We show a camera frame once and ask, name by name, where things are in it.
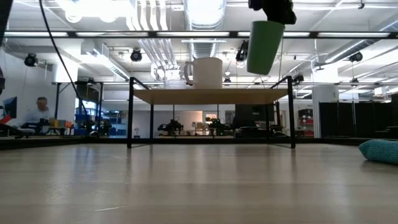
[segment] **white mug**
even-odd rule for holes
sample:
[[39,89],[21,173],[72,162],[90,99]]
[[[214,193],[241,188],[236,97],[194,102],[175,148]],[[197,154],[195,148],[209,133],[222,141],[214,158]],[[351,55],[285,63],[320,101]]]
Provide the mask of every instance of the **white mug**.
[[[188,78],[188,66],[193,67],[193,81]],[[185,62],[185,81],[195,89],[219,89],[223,87],[223,61],[219,58],[198,58]]]

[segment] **mug handle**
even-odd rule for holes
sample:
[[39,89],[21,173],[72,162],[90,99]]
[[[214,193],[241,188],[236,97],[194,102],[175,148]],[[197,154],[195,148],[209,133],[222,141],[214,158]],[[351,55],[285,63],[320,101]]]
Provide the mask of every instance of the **mug handle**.
[[185,62],[185,67],[184,67],[184,77],[185,77],[185,81],[189,84],[189,85],[193,85],[193,82],[189,79],[188,77],[188,66],[192,65],[194,66],[193,62]]

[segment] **wooden floor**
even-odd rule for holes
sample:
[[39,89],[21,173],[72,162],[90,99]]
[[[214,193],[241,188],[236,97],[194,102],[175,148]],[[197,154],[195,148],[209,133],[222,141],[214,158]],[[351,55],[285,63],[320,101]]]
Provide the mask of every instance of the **wooden floor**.
[[0,222],[397,223],[398,167],[357,147],[77,145],[0,151]]

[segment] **teal cushion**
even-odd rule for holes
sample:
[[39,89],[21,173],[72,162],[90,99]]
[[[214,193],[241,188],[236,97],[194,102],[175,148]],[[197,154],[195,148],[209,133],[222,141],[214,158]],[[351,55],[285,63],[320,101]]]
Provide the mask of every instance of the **teal cushion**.
[[359,150],[370,161],[398,164],[398,141],[370,140],[362,143]]

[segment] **green cup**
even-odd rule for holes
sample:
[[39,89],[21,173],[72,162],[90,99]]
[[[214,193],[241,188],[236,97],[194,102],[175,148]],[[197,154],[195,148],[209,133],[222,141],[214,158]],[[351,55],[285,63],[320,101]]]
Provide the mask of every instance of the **green cup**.
[[248,72],[268,75],[274,64],[285,25],[272,21],[254,21],[248,50]]

